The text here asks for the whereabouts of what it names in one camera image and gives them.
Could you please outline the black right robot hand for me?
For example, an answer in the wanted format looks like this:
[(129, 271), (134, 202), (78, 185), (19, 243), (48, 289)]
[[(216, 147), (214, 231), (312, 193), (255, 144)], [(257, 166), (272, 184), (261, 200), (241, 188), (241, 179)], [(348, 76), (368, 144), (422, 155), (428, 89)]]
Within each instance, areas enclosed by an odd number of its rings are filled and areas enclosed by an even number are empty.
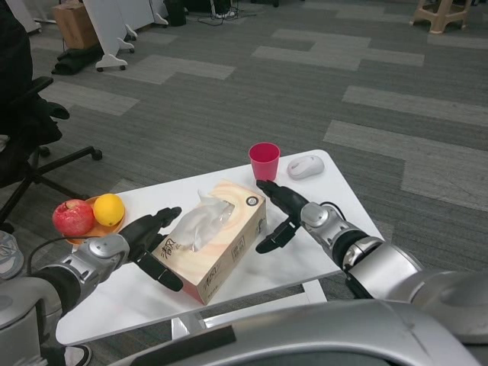
[(287, 219), (256, 246), (257, 253), (265, 254), (277, 248), (283, 248), (293, 239), (301, 226), (300, 213), (309, 201), (296, 191), (285, 186), (279, 186), (270, 180), (257, 180), (256, 185), (265, 193), (273, 205), (287, 215)]

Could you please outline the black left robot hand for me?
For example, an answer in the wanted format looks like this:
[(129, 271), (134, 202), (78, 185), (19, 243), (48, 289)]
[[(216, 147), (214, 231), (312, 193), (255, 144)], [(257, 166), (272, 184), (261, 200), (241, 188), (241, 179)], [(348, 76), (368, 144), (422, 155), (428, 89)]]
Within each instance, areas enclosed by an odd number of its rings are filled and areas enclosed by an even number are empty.
[(134, 220), (119, 232), (130, 247), (128, 260), (135, 263), (153, 280), (174, 292), (179, 292), (183, 288), (182, 280), (162, 264), (152, 251), (165, 238), (159, 234), (161, 228), (169, 226), (180, 214), (180, 207), (166, 207), (155, 215), (147, 214)]

